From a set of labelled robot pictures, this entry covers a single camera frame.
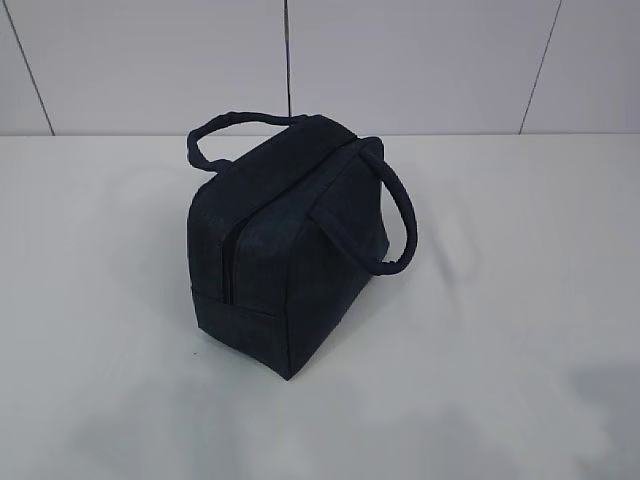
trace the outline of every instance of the fabric handle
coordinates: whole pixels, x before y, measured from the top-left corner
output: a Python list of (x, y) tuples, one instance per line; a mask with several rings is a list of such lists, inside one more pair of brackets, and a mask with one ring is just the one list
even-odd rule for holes
[(358, 263), (365, 271), (371, 275), (395, 275), (407, 268), (418, 246), (416, 214), (407, 190), (404, 188), (404, 185), (402, 185), (396, 173), (382, 159), (382, 156), (374, 155), (367, 150), (362, 150), (360, 155), (371, 170), (380, 178), (400, 211), (400, 216), (407, 231), (407, 243), (400, 258), (395, 262), (380, 262), (363, 253), (358, 242), (356, 242), (336, 217), (321, 205), (317, 205), (312, 210), (311, 217), (327, 236), (331, 238), (336, 246)]
[(187, 160), (189, 163), (200, 170), (206, 172), (220, 173), (226, 170), (232, 162), (226, 159), (219, 159), (210, 162), (200, 151), (198, 147), (198, 140), (210, 133), (223, 128), (230, 127), (232, 125), (238, 125), (240, 123), (248, 122), (261, 122), (269, 125), (277, 126), (289, 126), (298, 123), (307, 118), (307, 115), (297, 115), (293, 117), (278, 117), (275, 115), (267, 115), (266, 113), (255, 112), (229, 112), (224, 115), (219, 115), (203, 126), (196, 128), (189, 132), (187, 136)]

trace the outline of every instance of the tile grout line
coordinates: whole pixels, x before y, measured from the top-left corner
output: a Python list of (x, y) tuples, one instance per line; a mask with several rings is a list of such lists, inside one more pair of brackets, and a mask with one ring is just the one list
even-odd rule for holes
[(291, 116), (291, 50), (289, 48), (289, 1), (284, 0), (284, 48), (287, 59), (287, 109)]
[(538, 86), (538, 79), (540, 78), (540, 73), (542, 72), (542, 65), (544, 65), (544, 59), (547, 56), (547, 51), (549, 50), (549, 44), (551, 43), (551, 36), (553, 35), (553, 31), (556, 28), (556, 22), (558, 21), (558, 14), (560, 13), (560, 7), (562, 7), (562, 0), (558, 0), (558, 8), (556, 8), (556, 15), (553, 17), (553, 23), (551, 24), (551, 30), (549, 30), (549, 37), (547, 38), (547, 44), (544, 47), (544, 52), (542, 53), (542, 60), (540, 61), (540, 66), (538, 67), (538, 73), (536, 74), (536, 79), (533, 82), (533, 88), (531, 89), (531, 94), (529, 95), (529, 101), (527, 102), (527, 108), (524, 111), (524, 116), (522, 117), (522, 123), (520, 124), (520, 130), (518, 131), (518, 135), (522, 135), (522, 130), (524, 129), (524, 122), (527, 120), (527, 115), (529, 114), (529, 108), (531, 107), (531, 102), (533, 101), (533, 95), (535, 94), (536, 87)]
[(24, 48), (22, 47), (22, 42), (20, 41), (20, 37), (18, 36), (18, 30), (16, 29), (16, 25), (13, 23), (13, 17), (9, 12), (9, 6), (7, 5), (7, 0), (2, 0), (2, 5), (4, 6), (4, 11), (7, 14), (7, 18), (9, 19), (9, 25), (11, 25), (11, 30), (13, 31), (13, 36), (16, 39), (16, 43), (18, 44), (18, 49), (20, 50), (20, 55), (22, 55), (22, 61), (24, 62), (25, 67), (27, 67), (27, 72), (29, 73), (29, 78), (31, 79), (31, 85), (33, 85), (33, 89), (36, 91), (36, 95), (38, 96), (38, 101), (40, 102), (40, 108), (42, 108), (42, 113), (44, 113), (44, 118), (47, 120), (47, 125), (49, 126), (49, 131), (51, 135), (55, 137), (56, 133), (53, 130), (53, 126), (51, 125), (51, 119), (49, 118), (49, 114), (47, 113), (47, 109), (44, 106), (44, 101), (42, 100), (42, 95), (40, 94), (40, 90), (38, 89), (38, 85), (36, 84), (36, 79), (33, 76), (33, 71), (31, 70), (31, 66), (27, 61), (27, 55), (24, 53)]

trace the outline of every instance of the dark navy bag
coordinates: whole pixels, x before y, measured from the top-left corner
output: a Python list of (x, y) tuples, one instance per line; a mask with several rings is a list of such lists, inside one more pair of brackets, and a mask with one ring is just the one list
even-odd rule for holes
[[(288, 126), (235, 162), (209, 162), (199, 139), (245, 122)], [(321, 115), (220, 115), (187, 137), (189, 163), (217, 172), (193, 198), (187, 245), (198, 326), (290, 379), (340, 322), (372, 275), (404, 270), (418, 232), (382, 141)], [(396, 262), (381, 182), (407, 230)]]

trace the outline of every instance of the white wall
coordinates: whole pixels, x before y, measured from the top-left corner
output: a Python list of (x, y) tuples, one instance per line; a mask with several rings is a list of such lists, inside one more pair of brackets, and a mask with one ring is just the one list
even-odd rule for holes
[[(56, 134), (287, 111), (282, 0), (6, 1)], [(293, 110), (362, 134), (517, 133), (558, 2), (290, 0)], [(638, 24), (638, 0), (564, 0), (524, 132), (640, 132)], [(0, 81), (0, 134), (47, 134), (4, 12)]]
[(36, 91), (0, 5), (0, 135), (48, 134)]
[(280, 2), (8, 4), (56, 134), (184, 134), (217, 112), (287, 111)]
[(640, 1), (564, 0), (526, 132), (640, 132)]

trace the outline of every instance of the zipper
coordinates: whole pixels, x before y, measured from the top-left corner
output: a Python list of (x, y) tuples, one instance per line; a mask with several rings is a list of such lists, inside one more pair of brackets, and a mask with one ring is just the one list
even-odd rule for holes
[(223, 302), (228, 305), (233, 305), (235, 300), (233, 286), (238, 238), (248, 222), (248, 218), (239, 222), (231, 229), (222, 243), (222, 298)]

